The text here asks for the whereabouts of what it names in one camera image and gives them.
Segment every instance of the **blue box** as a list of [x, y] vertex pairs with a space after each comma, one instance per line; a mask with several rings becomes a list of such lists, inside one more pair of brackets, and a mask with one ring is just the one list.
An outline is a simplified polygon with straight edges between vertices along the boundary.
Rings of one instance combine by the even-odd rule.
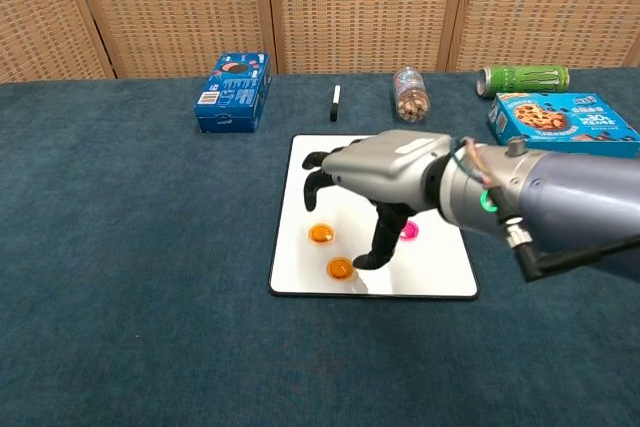
[[640, 135], [597, 94], [497, 94], [489, 124], [500, 144], [522, 136], [532, 149], [633, 158]]
[[269, 54], [222, 54], [194, 105], [200, 131], [255, 132], [270, 83]]

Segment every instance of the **white board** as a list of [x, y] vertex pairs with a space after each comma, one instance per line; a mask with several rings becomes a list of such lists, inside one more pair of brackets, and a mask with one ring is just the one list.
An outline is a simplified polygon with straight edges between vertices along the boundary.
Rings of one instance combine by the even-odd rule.
[[[311, 171], [302, 168], [302, 161], [310, 152], [330, 152], [363, 137], [366, 136], [293, 138], [270, 291], [275, 295], [475, 298], [478, 285], [460, 229], [442, 220], [435, 210], [410, 219], [419, 228], [417, 237], [399, 240], [395, 255], [384, 267], [357, 270], [348, 281], [335, 280], [327, 274], [330, 259], [353, 260], [369, 252], [378, 216], [367, 199], [337, 186], [321, 189], [316, 209], [307, 212], [303, 187]], [[309, 241], [309, 229], [317, 223], [333, 227], [333, 242], [317, 245]]]

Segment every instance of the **orange bottle cap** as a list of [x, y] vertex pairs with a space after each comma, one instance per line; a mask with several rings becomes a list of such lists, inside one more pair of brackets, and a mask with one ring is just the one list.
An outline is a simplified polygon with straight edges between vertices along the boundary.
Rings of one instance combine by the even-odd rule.
[[353, 265], [346, 257], [335, 257], [327, 264], [327, 274], [336, 280], [347, 280], [353, 276]]
[[309, 240], [315, 244], [331, 242], [334, 236], [333, 228], [327, 224], [315, 224], [309, 229]]

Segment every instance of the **cable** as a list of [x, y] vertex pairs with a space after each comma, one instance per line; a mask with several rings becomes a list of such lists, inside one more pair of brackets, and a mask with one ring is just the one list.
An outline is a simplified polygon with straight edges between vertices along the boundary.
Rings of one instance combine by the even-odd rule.
[[640, 247], [640, 235], [633, 235], [617, 242], [598, 245], [584, 250], [573, 250], [546, 255], [538, 259], [537, 267], [543, 273], [571, 270], [582, 265], [595, 264], [607, 255], [637, 249], [638, 247]]
[[487, 186], [491, 183], [491, 179], [489, 177], [487, 177], [486, 175], [484, 175], [483, 173], [480, 172], [474, 172], [473, 169], [470, 169], [469, 167], [467, 167], [460, 158], [458, 158], [457, 155], [457, 150], [465, 145], [467, 141], [463, 139], [462, 142], [458, 142], [456, 139], [451, 139], [451, 144], [450, 144], [450, 155], [451, 158], [453, 159], [453, 161], [455, 162], [455, 164], [458, 166], [458, 168], [460, 170], [462, 170], [465, 174], [467, 174], [469, 177], [471, 177], [473, 180], [475, 180], [476, 182], [482, 184], [483, 186]]
[[480, 154], [478, 153], [478, 149], [476, 148], [475, 139], [473, 139], [471, 137], [465, 137], [463, 140], [465, 140], [465, 142], [466, 142], [467, 152], [469, 153], [469, 157], [471, 157], [471, 160], [475, 164], [475, 167], [480, 172], [482, 172], [484, 174], [484, 176], [488, 179], [486, 187], [493, 187], [493, 186], [498, 185], [499, 182], [494, 177], [494, 175], [491, 172], [491, 170], [489, 169], [489, 167], [487, 167], [487, 164], [485, 164], [484, 161], [482, 160], [482, 158], [480, 157]]

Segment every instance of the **plastic bottle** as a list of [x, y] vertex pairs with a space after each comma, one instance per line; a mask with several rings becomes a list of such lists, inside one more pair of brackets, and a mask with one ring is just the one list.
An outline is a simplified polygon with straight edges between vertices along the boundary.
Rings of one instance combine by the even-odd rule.
[[396, 112], [409, 122], [425, 118], [430, 109], [422, 75], [413, 67], [403, 67], [393, 76]]

